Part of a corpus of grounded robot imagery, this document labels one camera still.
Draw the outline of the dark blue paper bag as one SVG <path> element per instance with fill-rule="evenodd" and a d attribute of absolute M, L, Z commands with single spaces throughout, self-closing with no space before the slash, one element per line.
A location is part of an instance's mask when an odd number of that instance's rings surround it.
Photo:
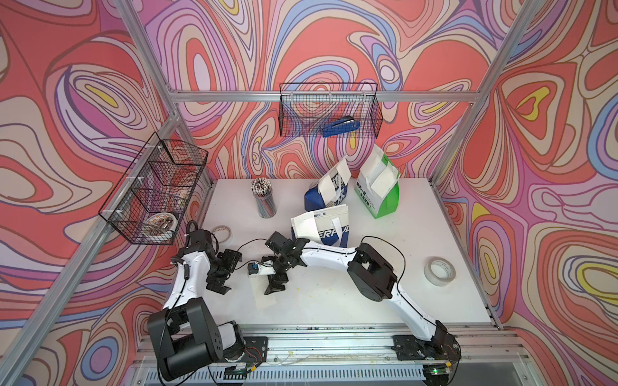
<path fill-rule="evenodd" d="M 312 211 L 320 244 L 346 248 L 349 242 L 349 206 L 346 204 Z"/>

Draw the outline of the blue white paper bag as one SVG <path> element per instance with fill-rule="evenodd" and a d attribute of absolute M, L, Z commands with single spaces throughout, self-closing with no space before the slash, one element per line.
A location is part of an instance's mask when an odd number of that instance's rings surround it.
<path fill-rule="evenodd" d="M 351 176 L 347 159 L 341 159 L 305 192 L 304 209 L 311 212 L 342 204 Z"/>

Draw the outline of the green white paper bag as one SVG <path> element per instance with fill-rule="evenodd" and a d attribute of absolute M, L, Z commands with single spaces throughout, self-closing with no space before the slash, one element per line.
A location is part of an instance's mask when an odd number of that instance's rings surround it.
<path fill-rule="evenodd" d="M 374 145 L 355 184 L 355 192 L 374 219 L 397 211 L 400 177 L 399 169 L 379 146 Z"/>

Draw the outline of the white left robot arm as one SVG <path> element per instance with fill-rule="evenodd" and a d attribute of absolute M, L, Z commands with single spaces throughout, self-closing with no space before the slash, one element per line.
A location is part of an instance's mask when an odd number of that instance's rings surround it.
<path fill-rule="evenodd" d="M 183 384 L 197 370 L 212 363 L 244 363 L 228 374 L 247 376 L 267 359 L 266 337 L 244 337 L 235 321 L 217 323 L 204 294 L 225 295 L 225 282 L 241 254 L 221 252 L 217 238 L 208 230 L 187 232 L 185 246 L 172 257 L 177 268 L 172 292 L 161 311 L 147 321 L 162 385 L 180 379 Z"/>

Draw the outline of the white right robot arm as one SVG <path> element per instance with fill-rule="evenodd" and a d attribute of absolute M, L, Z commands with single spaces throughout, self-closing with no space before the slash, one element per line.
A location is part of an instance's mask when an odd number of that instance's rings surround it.
<path fill-rule="evenodd" d="M 403 344 L 399 353 L 420 360 L 461 360 L 455 336 L 412 300 L 402 289 L 394 267 L 370 244 L 341 248 L 302 237 L 293 241 L 275 232 L 265 246 L 273 253 L 267 260 L 274 269 L 268 276 L 266 294 L 285 290 L 286 273 L 297 266 L 346 272 L 361 295 L 373 302 L 386 302 L 409 328 L 411 343 Z"/>

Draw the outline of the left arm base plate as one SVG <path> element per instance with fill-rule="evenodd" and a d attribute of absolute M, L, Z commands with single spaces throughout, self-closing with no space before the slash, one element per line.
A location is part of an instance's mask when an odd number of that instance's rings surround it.
<path fill-rule="evenodd" d="M 243 342 L 236 342 L 223 350 L 223 358 L 215 364 L 249 363 L 258 364 L 267 361 L 269 339 L 266 336 L 250 336 Z"/>

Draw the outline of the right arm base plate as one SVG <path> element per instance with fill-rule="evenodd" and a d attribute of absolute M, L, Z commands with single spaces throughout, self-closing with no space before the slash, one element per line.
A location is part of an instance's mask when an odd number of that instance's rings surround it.
<path fill-rule="evenodd" d="M 398 360 L 447 360 L 458 362 L 461 359 L 461 347 L 455 336 L 447 333 L 440 338 L 424 341 L 413 335 L 394 335 L 393 346 Z"/>

